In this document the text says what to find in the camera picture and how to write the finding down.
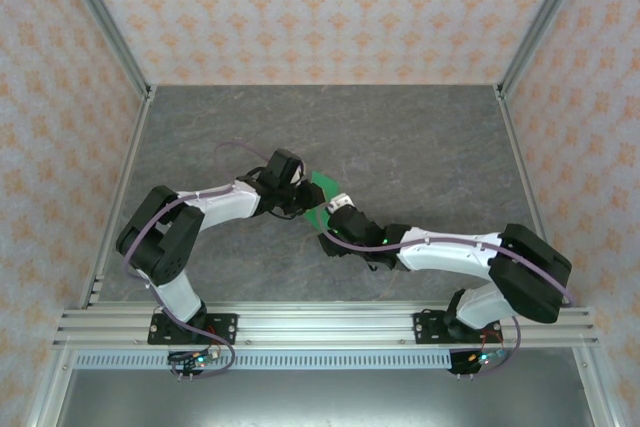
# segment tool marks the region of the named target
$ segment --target robotic arm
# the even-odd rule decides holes
[[[297,216],[324,201],[322,189],[303,180],[304,164],[291,152],[278,149],[266,167],[253,169],[225,187],[196,193],[159,219],[131,256],[131,265],[147,280],[156,296],[181,322],[200,330],[206,323],[206,306],[194,292],[184,267],[198,234],[233,219],[246,219],[277,207]],[[125,256],[156,213],[187,192],[159,186],[151,190],[116,241]],[[190,336],[191,342],[198,335]]]
[[[509,224],[502,233],[484,235],[438,234],[401,224],[381,228],[345,194],[333,198],[327,211],[331,233],[319,239],[329,256],[359,255],[371,270],[400,264],[409,271],[439,269],[489,281],[478,289],[456,292],[446,312],[431,315],[422,335],[426,342],[448,338],[473,343],[489,324],[516,314],[540,323],[558,318],[563,295],[548,279],[565,287],[571,264],[522,225]],[[533,263],[547,279],[505,252]]]
[[[446,311],[431,312],[421,321],[424,331],[416,334],[421,343],[477,343],[489,324],[515,314],[553,323],[562,305],[558,286],[566,286],[571,271],[566,258],[521,225],[509,224],[502,233],[484,235],[437,234],[402,224],[382,228],[368,220],[346,194],[325,203],[322,189],[304,180],[302,160],[284,149],[278,149],[266,167],[253,169],[229,186],[195,194],[154,188],[120,233],[118,252],[125,256],[153,217],[178,199],[185,201],[161,216],[129,255],[131,265],[166,309],[178,321],[201,331],[209,327],[206,306],[184,271],[198,234],[228,220],[274,214],[275,208],[291,218],[324,204],[329,231],[319,240],[329,256],[358,255],[371,270],[380,266],[439,269],[489,282],[456,292]],[[513,260],[514,253],[520,262]],[[523,258],[538,266],[546,278],[523,266]],[[183,343],[203,341],[190,333]]]

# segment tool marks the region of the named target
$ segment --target wall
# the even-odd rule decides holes
[[[82,0],[0,0],[0,425],[77,307],[140,99]]]
[[[491,84],[542,0],[106,0],[160,84]]]
[[[567,0],[510,109],[547,232],[597,306],[640,425],[640,0]]]

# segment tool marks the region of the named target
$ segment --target perforated metal strip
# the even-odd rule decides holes
[[[80,370],[164,370],[164,351],[82,350],[76,369]],[[214,361],[216,369],[229,361],[229,354]],[[443,369],[451,367],[446,350],[335,350],[335,351],[240,351],[234,370],[384,370]]]

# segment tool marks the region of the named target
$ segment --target enclosure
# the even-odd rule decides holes
[[[639,2],[3,0],[0,417],[639,423]],[[187,272],[210,312],[239,315],[236,366],[175,384],[115,240],[153,187],[201,191],[264,164],[214,154],[228,141],[294,152],[380,225],[525,225],[571,261],[578,305],[552,325],[521,318],[513,363],[456,383],[442,371],[455,345],[417,345],[411,316],[486,281],[328,257],[303,218],[235,220],[199,235]],[[516,325],[502,327],[511,349]],[[203,405],[221,386],[244,394]]]

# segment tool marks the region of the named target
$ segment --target metal bracket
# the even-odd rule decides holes
[[[413,334],[418,345],[432,344],[455,344],[459,342],[454,339],[444,327],[444,315],[442,310],[432,310],[428,312],[418,312],[413,314]],[[477,336],[469,340],[468,343],[478,344],[500,344],[502,338],[502,326],[500,322],[488,324],[482,331],[478,331]]]
[[[237,314],[207,314],[204,325],[231,345],[235,344],[238,330]],[[209,345],[211,339],[181,329],[165,314],[154,314],[149,327],[149,345]]]

